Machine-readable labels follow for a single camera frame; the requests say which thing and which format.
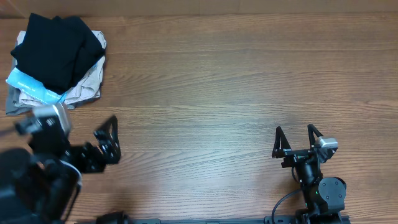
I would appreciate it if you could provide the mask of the black polo shirt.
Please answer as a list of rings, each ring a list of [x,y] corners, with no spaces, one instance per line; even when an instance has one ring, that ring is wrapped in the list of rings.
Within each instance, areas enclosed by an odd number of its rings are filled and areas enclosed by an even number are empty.
[[[57,94],[71,87],[73,70],[83,36],[58,19],[31,14],[21,44],[11,55],[16,68]]]

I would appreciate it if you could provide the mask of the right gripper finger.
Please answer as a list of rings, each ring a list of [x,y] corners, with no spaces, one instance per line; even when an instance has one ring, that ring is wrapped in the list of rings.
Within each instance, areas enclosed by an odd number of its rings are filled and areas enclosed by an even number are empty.
[[[275,141],[274,147],[272,150],[272,157],[273,158],[283,158],[287,155],[292,148],[280,126],[276,128],[275,131]]]
[[[308,138],[309,138],[309,142],[310,142],[310,147],[318,148],[319,145],[317,143],[316,138],[322,137],[323,134],[321,132],[319,132],[319,130],[313,124],[309,124],[307,126],[307,130],[308,130]]]

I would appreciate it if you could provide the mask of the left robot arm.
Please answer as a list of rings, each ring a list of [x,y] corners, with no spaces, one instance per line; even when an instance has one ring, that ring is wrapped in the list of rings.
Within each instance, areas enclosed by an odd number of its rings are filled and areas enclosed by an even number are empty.
[[[83,174],[102,173],[121,159],[116,116],[94,131],[96,146],[71,145],[55,115],[28,116],[14,130],[31,136],[31,151],[1,153],[1,223],[65,223]]]

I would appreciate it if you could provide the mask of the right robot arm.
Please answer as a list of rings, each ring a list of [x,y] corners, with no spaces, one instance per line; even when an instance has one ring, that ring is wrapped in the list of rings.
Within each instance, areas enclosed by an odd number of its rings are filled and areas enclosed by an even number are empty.
[[[325,137],[313,124],[307,131],[310,147],[293,150],[282,128],[276,128],[272,157],[283,159],[281,166],[291,169],[300,188],[276,203],[271,221],[276,222],[276,209],[284,200],[301,192],[305,208],[295,212],[293,223],[344,223],[340,212],[345,209],[346,182],[339,177],[324,177],[321,172],[321,165],[337,152],[338,141]]]

